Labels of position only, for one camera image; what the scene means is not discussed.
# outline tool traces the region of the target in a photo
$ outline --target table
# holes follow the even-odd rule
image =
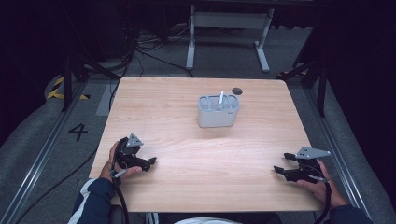
[[[243,90],[235,124],[200,128],[198,98],[230,93],[234,87]],[[158,158],[149,172],[120,186],[131,211],[321,209],[312,193],[287,182],[273,168],[295,168],[283,153],[310,146],[281,80],[124,77],[90,177],[99,176],[112,145],[130,133],[145,143],[139,158]]]

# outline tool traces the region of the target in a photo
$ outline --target sleeve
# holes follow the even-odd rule
[[[90,179],[82,187],[69,224],[108,223],[115,189],[105,178]]]
[[[374,223],[359,208],[353,207],[351,204],[342,205],[330,211],[331,224],[372,224]]]

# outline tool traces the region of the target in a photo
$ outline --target yellow and black striped tape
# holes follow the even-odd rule
[[[57,98],[57,99],[64,99],[64,94],[62,93],[57,93],[59,90],[59,87],[62,85],[64,82],[64,75],[60,75],[58,79],[56,80],[55,84],[52,87],[52,90],[49,92],[49,95],[47,98]],[[79,99],[80,100],[89,100],[91,96],[89,94],[82,94]]]

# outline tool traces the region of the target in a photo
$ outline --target light wood surface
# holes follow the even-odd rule
[[[200,128],[198,98],[239,87],[231,127]],[[123,181],[134,212],[313,211],[313,195],[274,172],[283,158],[310,147],[286,84],[280,80],[124,77],[95,157],[99,176],[112,145],[134,133],[139,158],[157,157],[149,172]]]

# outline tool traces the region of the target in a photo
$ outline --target person's right hand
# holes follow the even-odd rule
[[[323,161],[317,160],[320,165],[320,170],[326,178],[329,178],[329,173],[327,172],[326,166]],[[305,180],[297,180],[298,186],[303,189],[307,189],[311,191],[315,197],[320,200],[322,203],[326,203],[326,186],[323,182],[318,181],[316,184],[310,183]],[[330,187],[332,188],[332,197],[331,197],[331,208],[335,208],[337,206],[348,204],[348,202],[341,196],[334,182],[329,180]]]

